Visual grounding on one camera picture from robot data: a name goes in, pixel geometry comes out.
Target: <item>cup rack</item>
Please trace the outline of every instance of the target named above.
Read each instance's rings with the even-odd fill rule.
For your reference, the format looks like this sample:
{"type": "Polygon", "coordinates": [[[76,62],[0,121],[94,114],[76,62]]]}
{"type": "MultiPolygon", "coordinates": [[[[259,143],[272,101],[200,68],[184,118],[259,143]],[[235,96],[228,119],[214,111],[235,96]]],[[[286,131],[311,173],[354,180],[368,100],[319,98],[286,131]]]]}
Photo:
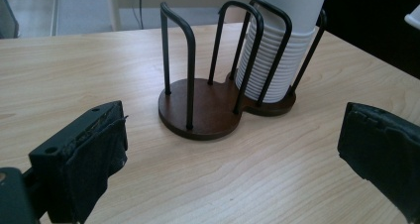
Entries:
{"type": "Polygon", "coordinates": [[[326,26],[326,14],[325,11],[322,10],[318,20],[320,22],[318,33],[293,84],[289,87],[282,100],[276,103],[264,103],[263,99],[291,35],[292,23],[290,18],[282,10],[263,0],[252,0],[250,4],[238,1],[228,1],[222,6],[219,15],[209,78],[195,78],[196,46],[194,33],[188,23],[176,15],[164,2],[160,4],[164,90],[161,92],[158,99],[158,114],[164,125],[170,131],[187,139],[205,141],[224,137],[236,129],[244,111],[267,117],[279,116],[290,111],[296,101],[296,87],[321,40],[326,26]],[[280,43],[258,101],[245,96],[245,90],[263,37],[263,17],[255,7],[256,5],[259,5],[260,7],[267,9],[270,13],[280,17],[286,25],[283,40],[280,43]],[[216,69],[217,55],[226,11],[231,6],[242,8],[246,10],[247,13],[231,72],[227,75],[224,83],[218,83],[213,81],[213,77],[216,69]],[[256,35],[244,78],[241,87],[238,89],[234,79],[235,72],[237,70],[237,64],[251,15],[254,16],[257,22],[256,35]],[[185,34],[188,48],[187,78],[178,80],[174,83],[170,83],[169,79],[167,18],[181,28],[185,34]]]}

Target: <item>wooden table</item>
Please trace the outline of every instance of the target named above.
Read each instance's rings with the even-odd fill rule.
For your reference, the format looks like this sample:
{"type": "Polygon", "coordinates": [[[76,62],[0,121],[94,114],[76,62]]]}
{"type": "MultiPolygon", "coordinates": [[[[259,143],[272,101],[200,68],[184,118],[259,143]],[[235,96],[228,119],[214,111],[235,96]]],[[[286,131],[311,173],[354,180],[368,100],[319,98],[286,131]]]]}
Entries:
{"type": "MultiPolygon", "coordinates": [[[[241,25],[226,25],[215,78],[223,81],[241,25]]],[[[207,77],[215,26],[193,28],[196,77],[207,77]]],[[[169,31],[171,79],[186,77],[186,42],[169,31]]],[[[245,113],[217,141],[171,133],[158,117],[160,30],[0,41],[0,167],[27,154],[86,110],[122,100],[126,166],[88,223],[404,223],[337,152],[347,102],[420,124],[420,81],[326,33],[292,110],[245,113]]],[[[42,222],[48,223],[45,215],[42,222]]]]}

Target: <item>white paper cup stack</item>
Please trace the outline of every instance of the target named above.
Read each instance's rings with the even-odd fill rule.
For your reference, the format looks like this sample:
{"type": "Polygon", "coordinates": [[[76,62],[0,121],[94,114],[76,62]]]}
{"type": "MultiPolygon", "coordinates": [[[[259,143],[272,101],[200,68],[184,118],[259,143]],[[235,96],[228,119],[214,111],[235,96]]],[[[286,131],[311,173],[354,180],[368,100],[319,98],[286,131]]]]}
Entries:
{"type": "MultiPolygon", "coordinates": [[[[283,10],[290,17],[293,25],[293,31],[289,42],[263,100],[264,103],[275,103],[280,101],[287,92],[296,70],[300,66],[308,46],[312,41],[316,21],[324,0],[264,1],[283,10]]],[[[259,11],[262,13],[264,19],[264,32],[250,80],[245,91],[245,95],[254,100],[258,100],[260,97],[268,72],[285,33],[285,25],[281,18],[270,14],[261,7],[259,7],[259,11]]],[[[256,20],[251,19],[247,40],[240,60],[240,66],[236,74],[235,81],[238,87],[241,87],[247,68],[254,37],[256,35],[256,24],[256,20]]]]}

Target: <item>chair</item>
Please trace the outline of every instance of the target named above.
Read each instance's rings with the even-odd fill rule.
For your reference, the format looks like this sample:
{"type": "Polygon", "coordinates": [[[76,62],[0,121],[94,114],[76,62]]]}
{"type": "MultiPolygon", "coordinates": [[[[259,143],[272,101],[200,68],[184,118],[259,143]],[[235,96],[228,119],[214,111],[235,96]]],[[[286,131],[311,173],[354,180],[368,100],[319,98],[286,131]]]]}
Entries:
{"type": "Polygon", "coordinates": [[[0,39],[18,38],[19,24],[7,0],[0,0],[0,39]]]}

